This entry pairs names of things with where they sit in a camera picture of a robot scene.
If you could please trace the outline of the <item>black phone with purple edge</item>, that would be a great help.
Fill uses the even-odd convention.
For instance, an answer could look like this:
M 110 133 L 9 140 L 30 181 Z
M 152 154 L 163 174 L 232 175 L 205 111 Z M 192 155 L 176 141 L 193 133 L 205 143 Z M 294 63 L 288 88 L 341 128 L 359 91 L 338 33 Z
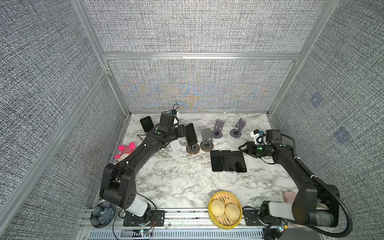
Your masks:
M 236 170 L 235 162 L 233 159 L 233 153 L 230 150 L 221 151 L 222 160 L 223 160 L 223 168 L 226 172 L 233 172 Z

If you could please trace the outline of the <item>right arm mounting base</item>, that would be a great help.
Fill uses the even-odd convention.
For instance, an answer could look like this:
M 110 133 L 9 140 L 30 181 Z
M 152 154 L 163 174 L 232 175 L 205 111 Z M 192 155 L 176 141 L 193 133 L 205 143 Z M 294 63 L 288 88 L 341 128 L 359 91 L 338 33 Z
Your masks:
M 245 206 L 243 207 L 243 216 L 247 227 L 267 227 L 273 220 L 263 222 L 259 215 L 260 209 Z

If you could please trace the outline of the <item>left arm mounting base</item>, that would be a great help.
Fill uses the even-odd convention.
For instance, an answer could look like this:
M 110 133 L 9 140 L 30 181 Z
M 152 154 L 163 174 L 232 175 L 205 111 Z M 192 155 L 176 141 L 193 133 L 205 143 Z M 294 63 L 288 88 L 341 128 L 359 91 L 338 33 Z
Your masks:
M 151 212 L 144 213 L 143 216 L 139 217 L 137 215 L 134 215 L 133 213 L 130 213 L 128 211 L 125 211 L 125 217 L 124 217 L 124 227 L 144 227 L 149 228 L 151 226 L 155 227 L 163 227 L 164 221 L 165 221 L 165 213 L 164 210 L 151 210 Z

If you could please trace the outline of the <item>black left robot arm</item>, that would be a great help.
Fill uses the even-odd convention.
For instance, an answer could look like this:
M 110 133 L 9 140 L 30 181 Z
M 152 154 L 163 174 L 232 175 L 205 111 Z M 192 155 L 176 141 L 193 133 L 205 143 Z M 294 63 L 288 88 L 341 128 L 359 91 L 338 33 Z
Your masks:
M 143 142 L 124 160 L 104 168 L 100 187 L 100 198 L 122 209 L 128 209 L 136 198 L 136 176 L 144 164 L 170 142 L 185 136 L 185 126 L 164 127 L 146 134 Z

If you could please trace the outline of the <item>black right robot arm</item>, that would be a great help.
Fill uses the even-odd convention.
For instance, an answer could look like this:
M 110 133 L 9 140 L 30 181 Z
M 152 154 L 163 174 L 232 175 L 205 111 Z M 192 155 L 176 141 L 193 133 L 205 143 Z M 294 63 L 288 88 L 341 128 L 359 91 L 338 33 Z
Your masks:
M 336 227 L 339 222 L 340 204 L 332 196 L 340 194 L 333 185 L 322 186 L 315 182 L 315 175 L 296 155 L 295 148 L 284 144 L 279 130 L 267 130 L 266 144 L 246 142 L 239 150 L 253 158 L 272 157 L 281 165 L 297 186 L 298 192 L 292 203 L 264 201 L 260 207 L 260 219 L 265 224 L 286 219 L 298 225 Z

